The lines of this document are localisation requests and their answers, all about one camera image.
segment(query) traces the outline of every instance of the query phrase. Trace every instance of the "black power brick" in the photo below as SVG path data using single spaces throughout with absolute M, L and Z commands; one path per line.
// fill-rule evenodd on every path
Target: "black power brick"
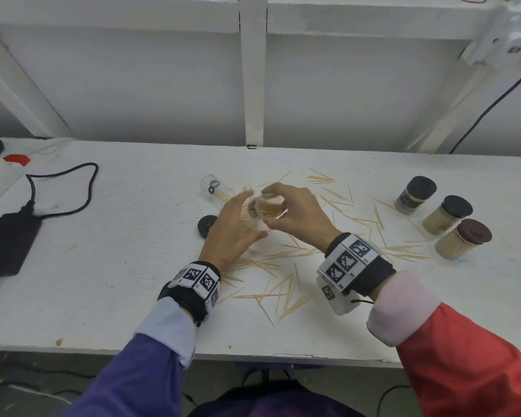
M 19 273 L 42 223 L 26 209 L 0 217 L 0 276 Z

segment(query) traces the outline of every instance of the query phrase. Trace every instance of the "red sleeve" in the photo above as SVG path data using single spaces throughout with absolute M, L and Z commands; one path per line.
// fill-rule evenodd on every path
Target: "red sleeve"
M 397 351 L 425 417 L 521 417 L 521 353 L 448 305 Z

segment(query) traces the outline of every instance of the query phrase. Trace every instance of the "white table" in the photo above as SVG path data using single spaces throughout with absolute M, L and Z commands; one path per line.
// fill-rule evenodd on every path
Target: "white table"
M 376 204 L 388 245 L 422 236 L 405 216 L 373 197 L 392 203 L 414 175 L 432 178 L 437 193 L 411 217 L 419 226 L 444 196 L 469 200 L 473 217 L 492 230 L 492 242 L 455 262 L 440 259 L 430 242 L 418 251 L 432 259 L 392 259 L 397 270 L 412 269 L 443 301 L 521 349 L 521 158 L 78 141 L 69 142 L 56 158 L 36 158 L 29 171 L 52 173 L 89 161 L 100 165 L 90 206 L 46 220 L 21 273 L 0 280 L 0 349 L 115 354 L 160 288 L 201 250 L 197 222 L 218 211 L 199 192 L 202 177 L 213 173 L 239 191 L 250 183 L 257 189 L 289 170 L 284 182 L 328 198 L 324 187 L 345 196 L 350 185 L 355 207 L 343 206 L 349 216 L 373 220 Z M 307 182 L 313 174 L 309 167 L 337 182 Z M 91 172 L 38 181 L 37 203 L 55 211 L 81 205 Z M 22 178 L 0 199 L 0 213 L 18 210 L 28 198 Z M 328 205 L 325 210 L 332 214 Z M 367 232 L 337 211 L 334 217 L 342 230 Z M 375 229 L 372 241 L 382 246 Z M 272 231 L 254 245 L 256 256 L 248 257 L 285 251 L 280 244 L 292 241 Z M 399 366 L 396 351 L 367 331 L 370 305 L 346 316 L 327 306 L 315 284 L 322 255 L 274 261 L 282 266 L 275 272 L 279 280 L 293 271 L 294 260 L 303 293 L 314 297 L 276 327 L 255 300 L 222 302 L 198 330 L 197 357 Z M 240 295 L 262 293 L 269 278 L 258 268 L 235 276 L 244 281 L 235 282 L 245 287 Z M 273 279 L 271 287 L 277 282 Z M 222 296 L 235 291 L 224 284 Z M 263 305 L 276 323 L 276 297 L 267 297 Z

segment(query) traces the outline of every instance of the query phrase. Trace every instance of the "person's right arm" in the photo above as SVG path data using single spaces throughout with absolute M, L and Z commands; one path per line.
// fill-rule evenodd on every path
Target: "person's right arm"
M 326 252 L 334 228 L 308 189 L 276 183 L 264 194 L 285 199 L 287 213 L 265 224 Z M 370 297 L 368 330 L 396 347 L 427 417 L 521 417 L 521 353 L 442 303 L 409 272 Z

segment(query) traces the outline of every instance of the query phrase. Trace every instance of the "rolled sleeve cuff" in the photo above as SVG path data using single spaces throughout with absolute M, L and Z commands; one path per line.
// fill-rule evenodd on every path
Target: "rolled sleeve cuff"
M 187 368 L 195 352 L 195 325 L 171 297 L 158 300 L 153 310 L 135 330 L 163 343 L 179 356 Z
M 409 271 L 398 272 L 382 288 L 367 328 L 387 346 L 397 347 L 427 321 L 439 304 L 440 299 Z

